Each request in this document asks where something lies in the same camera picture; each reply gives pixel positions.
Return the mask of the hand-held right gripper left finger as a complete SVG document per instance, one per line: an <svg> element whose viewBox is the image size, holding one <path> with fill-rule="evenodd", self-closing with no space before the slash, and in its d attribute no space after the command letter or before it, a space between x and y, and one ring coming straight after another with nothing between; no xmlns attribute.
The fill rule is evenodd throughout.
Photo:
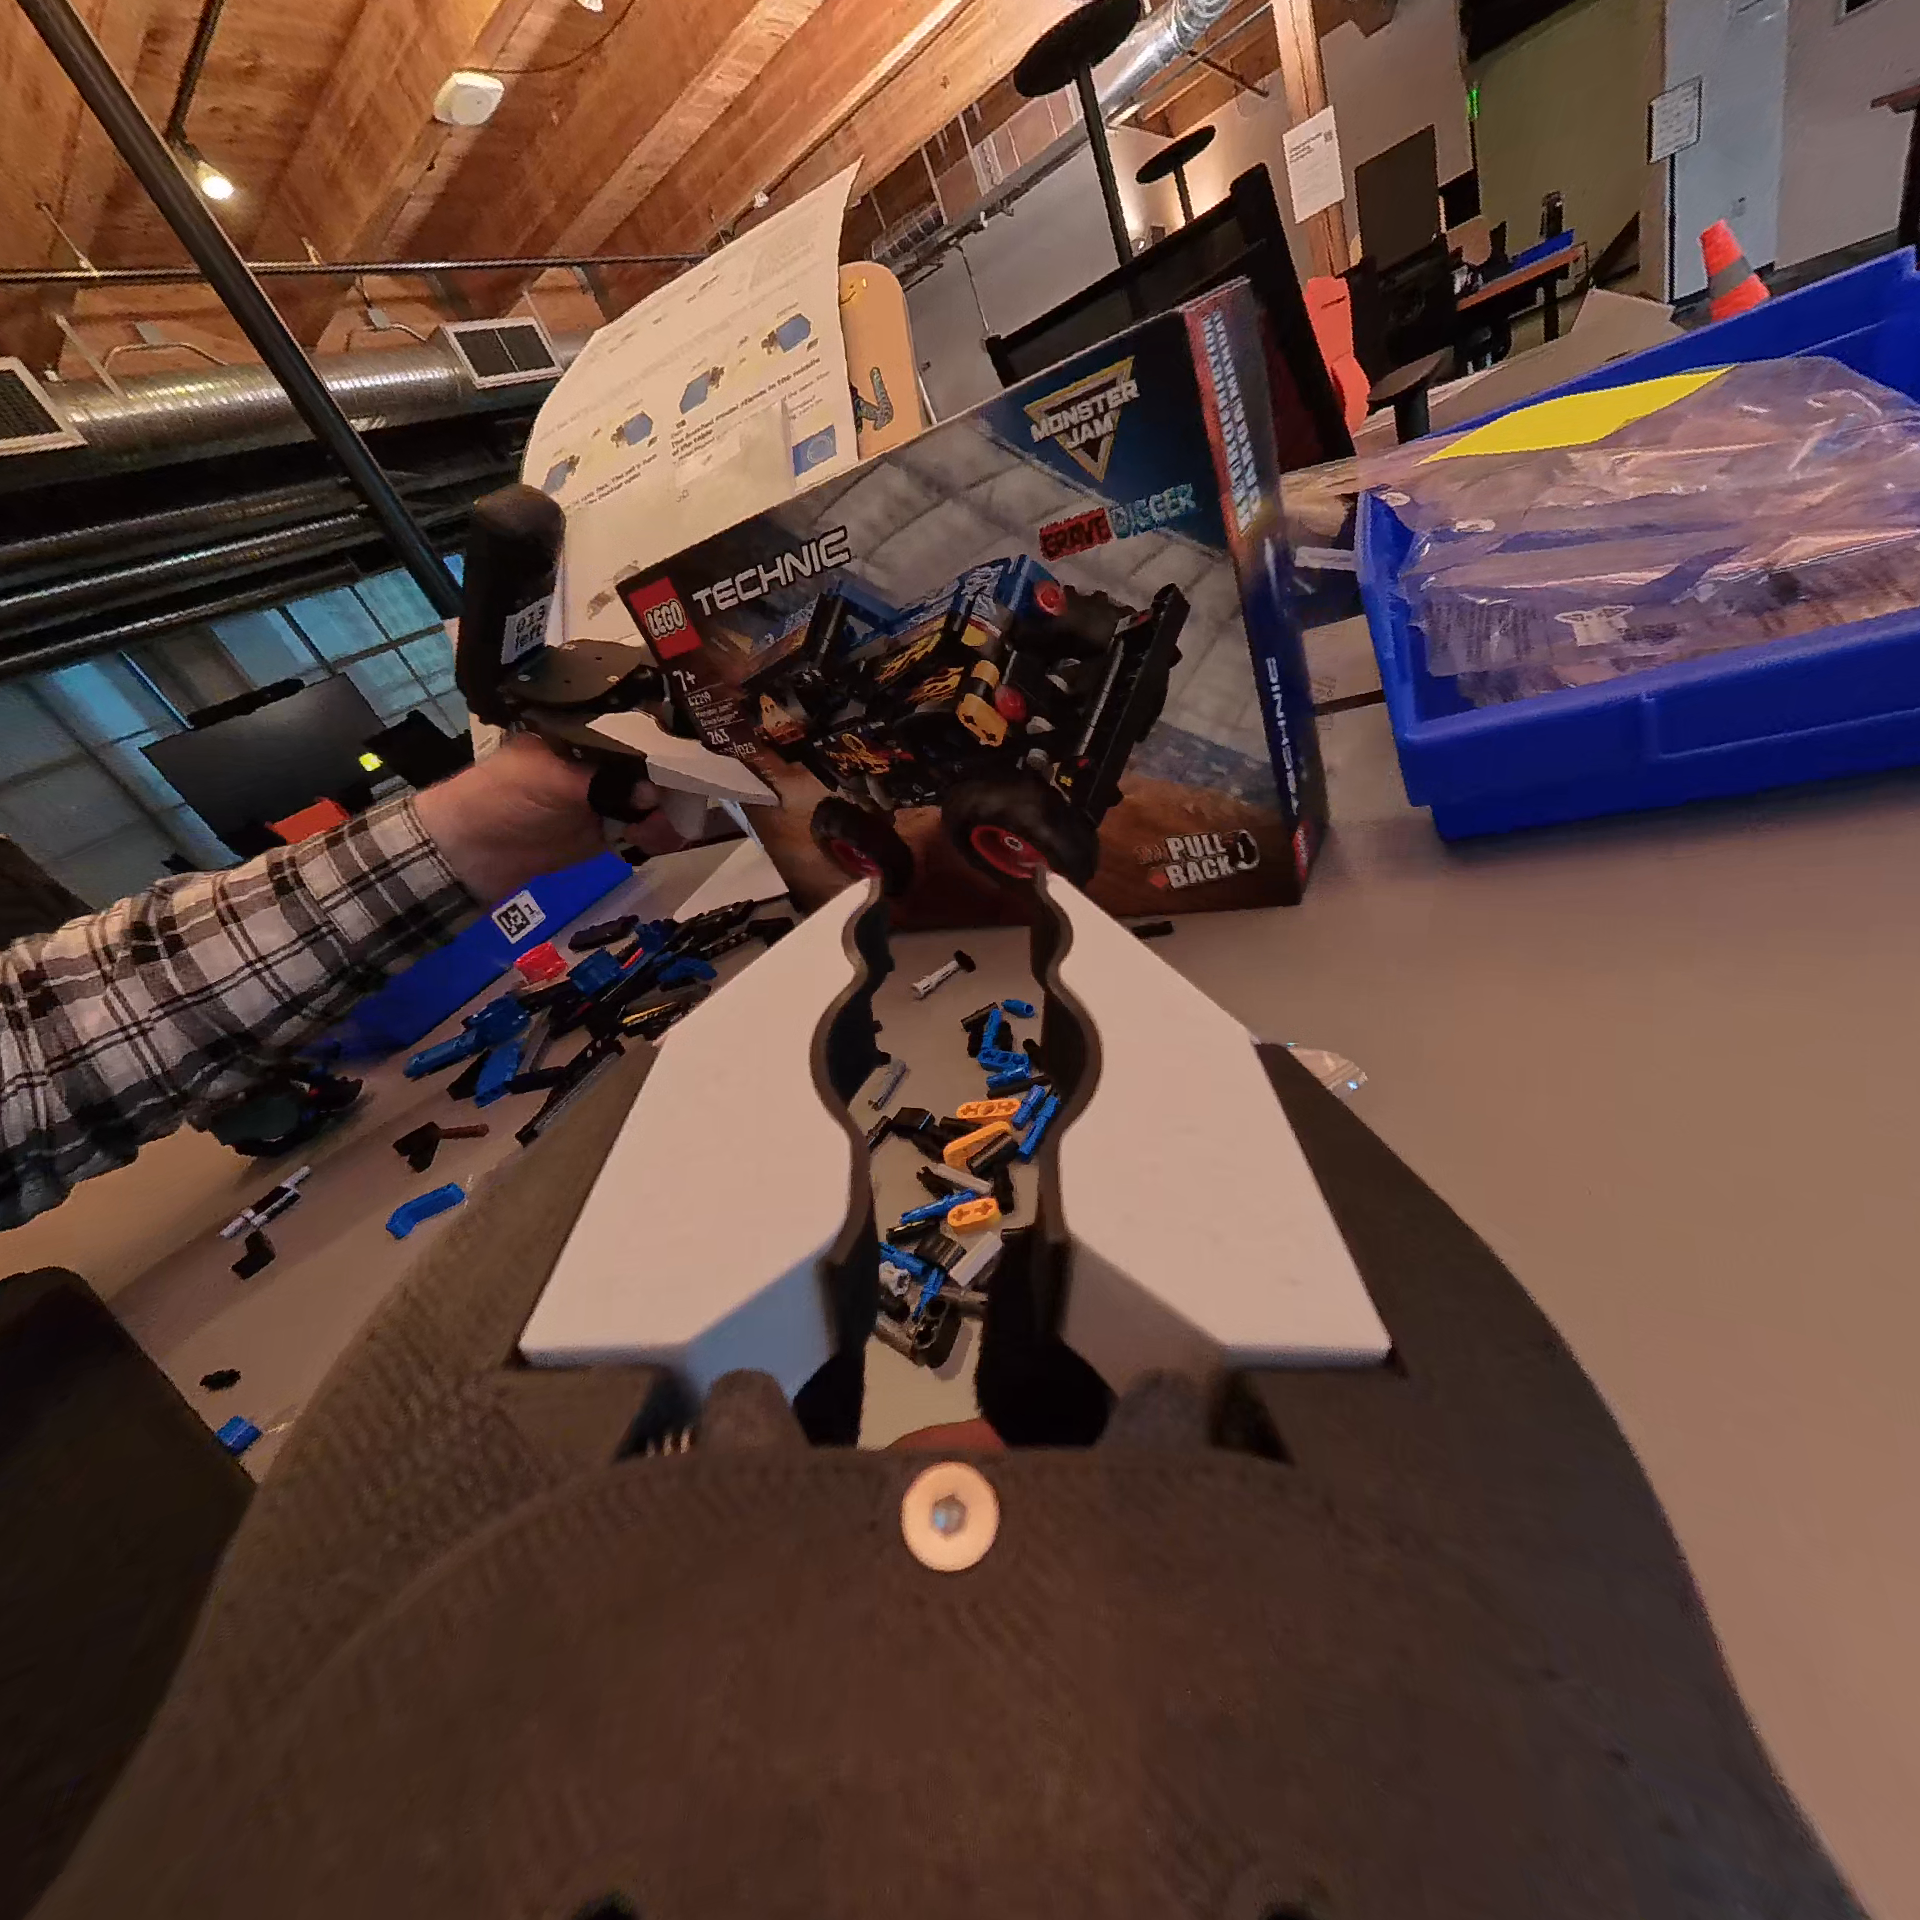
<svg viewBox="0 0 1920 1920"><path fill-rule="evenodd" d="M889 907L857 879L662 1042L518 1331L535 1369L635 1362L690 1407L775 1379L814 1441L857 1441L877 1313L873 1152Z"/></svg>

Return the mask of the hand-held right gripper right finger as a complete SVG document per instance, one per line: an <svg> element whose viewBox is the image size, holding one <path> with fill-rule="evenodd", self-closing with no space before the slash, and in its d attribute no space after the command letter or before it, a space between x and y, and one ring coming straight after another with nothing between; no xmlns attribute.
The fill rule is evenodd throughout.
<svg viewBox="0 0 1920 1920"><path fill-rule="evenodd" d="M1143 1384L1214 1424L1273 1373L1373 1373L1390 1331L1255 1033L1066 874L1030 886L1061 1106L982 1325L1004 1443L1093 1443Z"/></svg>

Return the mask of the grey desk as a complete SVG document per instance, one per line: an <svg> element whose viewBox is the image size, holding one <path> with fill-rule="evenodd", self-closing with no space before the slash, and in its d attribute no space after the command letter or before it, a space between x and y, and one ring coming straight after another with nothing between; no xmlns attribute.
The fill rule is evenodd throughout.
<svg viewBox="0 0 1920 1920"><path fill-rule="evenodd" d="M1612 1402L1863 1906L1915 1914L1915 773L1444 848L1377 722L1308 903L1150 951L1364 1071Z"/></svg>

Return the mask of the pile of black beam pieces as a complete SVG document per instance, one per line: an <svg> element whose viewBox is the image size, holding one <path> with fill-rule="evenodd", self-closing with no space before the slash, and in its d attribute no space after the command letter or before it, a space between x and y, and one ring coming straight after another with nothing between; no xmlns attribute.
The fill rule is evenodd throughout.
<svg viewBox="0 0 1920 1920"><path fill-rule="evenodd" d="M449 1094L475 1109L542 1097L517 1128L530 1144L626 1043L660 1042L707 1000L724 955L777 944L794 926L769 901L724 903L690 918L612 920L612 944L582 949L542 984L494 995L451 1040L413 1053L403 1073L418 1080L451 1071Z"/></svg>

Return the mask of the dark wide monitor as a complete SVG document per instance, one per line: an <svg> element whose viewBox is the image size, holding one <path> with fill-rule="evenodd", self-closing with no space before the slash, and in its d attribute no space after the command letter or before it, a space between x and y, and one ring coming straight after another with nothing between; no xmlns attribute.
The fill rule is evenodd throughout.
<svg viewBox="0 0 1920 1920"><path fill-rule="evenodd" d="M205 709L141 750L155 777L239 856L284 842L314 814L335 824L473 761L430 710L385 720L347 678L277 680Z"/></svg>

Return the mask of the blue bin with square tag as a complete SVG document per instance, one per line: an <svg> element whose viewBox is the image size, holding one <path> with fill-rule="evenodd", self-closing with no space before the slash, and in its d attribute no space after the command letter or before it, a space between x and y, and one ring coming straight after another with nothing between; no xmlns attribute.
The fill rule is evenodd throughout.
<svg viewBox="0 0 1920 1920"><path fill-rule="evenodd" d="M325 1062L370 1062L409 1048L475 995L501 986L521 952L556 942L565 926L631 874L618 853L542 874L501 897L446 945L391 976L302 1053Z"/></svg>

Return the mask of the toy truck set box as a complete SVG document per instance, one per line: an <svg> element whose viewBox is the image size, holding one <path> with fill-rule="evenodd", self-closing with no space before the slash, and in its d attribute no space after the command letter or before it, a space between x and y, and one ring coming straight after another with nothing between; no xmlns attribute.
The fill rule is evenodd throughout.
<svg viewBox="0 0 1920 1920"><path fill-rule="evenodd" d="M649 567L618 595L775 802L795 904L908 928L1298 904L1327 779L1258 287L1199 297Z"/></svg>

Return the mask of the white instruction booklet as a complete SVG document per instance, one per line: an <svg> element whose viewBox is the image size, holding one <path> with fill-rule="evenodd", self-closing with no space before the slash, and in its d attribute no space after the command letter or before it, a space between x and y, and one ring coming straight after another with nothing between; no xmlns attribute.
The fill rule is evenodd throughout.
<svg viewBox="0 0 1920 1920"><path fill-rule="evenodd" d="M543 640L631 640L618 585L851 469L838 261L857 167L599 327L518 477L565 513Z"/></svg>

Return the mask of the yellow skateboard deck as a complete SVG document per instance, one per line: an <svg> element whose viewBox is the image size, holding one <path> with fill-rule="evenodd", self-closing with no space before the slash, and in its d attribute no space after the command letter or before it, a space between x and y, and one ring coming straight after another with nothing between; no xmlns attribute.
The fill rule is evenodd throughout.
<svg viewBox="0 0 1920 1920"><path fill-rule="evenodd" d="M873 261L851 261L836 277L838 319L847 353L855 454L871 462L927 430L921 367L905 290Z"/></svg>

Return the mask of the black diagonal steel pole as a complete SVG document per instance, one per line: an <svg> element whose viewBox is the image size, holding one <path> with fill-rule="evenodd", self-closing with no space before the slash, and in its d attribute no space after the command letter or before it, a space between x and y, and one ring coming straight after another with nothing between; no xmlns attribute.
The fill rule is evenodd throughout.
<svg viewBox="0 0 1920 1920"><path fill-rule="evenodd" d="M461 586L405 507L394 479L331 398L294 334L282 321L246 261L207 213L201 191L189 184L135 94L108 62L90 25L69 1L20 1L19 6L203 280L225 301L228 317L277 376L314 439L325 445L363 498L398 562L438 614L454 616L461 608Z"/></svg>

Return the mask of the orange chair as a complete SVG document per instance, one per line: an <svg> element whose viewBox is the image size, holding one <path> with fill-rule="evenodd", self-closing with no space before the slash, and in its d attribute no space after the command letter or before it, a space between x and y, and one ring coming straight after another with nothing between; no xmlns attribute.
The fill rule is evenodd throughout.
<svg viewBox="0 0 1920 1920"><path fill-rule="evenodd" d="M1302 285L1302 298L1342 421L1348 430L1363 427L1373 408L1373 379L1357 351L1353 290L1342 277L1315 274Z"/></svg>

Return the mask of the small black floor lamp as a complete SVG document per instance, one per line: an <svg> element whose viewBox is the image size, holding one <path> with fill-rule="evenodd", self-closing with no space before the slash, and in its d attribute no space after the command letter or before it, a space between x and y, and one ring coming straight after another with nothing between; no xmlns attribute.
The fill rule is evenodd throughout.
<svg viewBox="0 0 1920 1920"><path fill-rule="evenodd" d="M1138 186L1154 186L1170 179L1181 213L1181 225L1194 222L1194 194L1189 186L1190 165L1204 154L1215 142L1214 126L1197 126L1185 134L1172 136L1162 150L1135 169Z"/></svg>

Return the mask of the large black floor lamp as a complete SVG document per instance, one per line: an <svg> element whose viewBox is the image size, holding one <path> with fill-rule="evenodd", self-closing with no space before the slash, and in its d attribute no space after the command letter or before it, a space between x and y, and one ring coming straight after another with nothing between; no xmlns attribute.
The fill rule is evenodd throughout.
<svg viewBox="0 0 1920 1920"><path fill-rule="evenodd" d="M1133 240L1125 222L1113 150L1098 102L1095 65L1118 51L1140 19L1138 1L1085 1L1037 35L1017 62L1012 83L1020 97L1039 101L1073 87L1095 159L1095 178L1108 217L1115 258L1127 266Z"/></svg>

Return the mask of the yellow paper note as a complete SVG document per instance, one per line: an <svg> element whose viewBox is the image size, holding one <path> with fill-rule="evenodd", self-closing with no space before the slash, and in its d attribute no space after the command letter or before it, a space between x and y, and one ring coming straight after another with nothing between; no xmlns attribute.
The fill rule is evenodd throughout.
<svg viewBox="0 0 1920 1920"><path fill-rule="evenodd" d="M1539 399L1437 445L1422 463L1588 447L1710 389L1723 373L1730 367L1660 374L1619 389Z"/></svg>

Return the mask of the silver ribbed air duct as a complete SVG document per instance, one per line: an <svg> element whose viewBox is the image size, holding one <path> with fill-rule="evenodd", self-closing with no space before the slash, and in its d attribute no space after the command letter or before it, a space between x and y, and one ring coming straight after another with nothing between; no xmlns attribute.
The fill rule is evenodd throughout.
<svg viewBox="0 0 1920 1920"><path fill-rule="evenodd" d="M1225 64L1255 30L1273 25L1269 1L1170 1L1154 6L1095 71L1095 95L1108 119L1145 107L1147 97L1186 83L1197 69Z"/></svg>
<svg viewBox="0 0 1920 1920"><path fill-rule="evenodd" d="M444 343L405 351L325 353L318 374L331 401L363 433L442 417L498 413L538 401L547 379L483 389ZM186 454L191 447L251 447L309 441L311 427L275 373L261 366L133 374L116 389L62 381L54 410L105 458Z"/></svg>

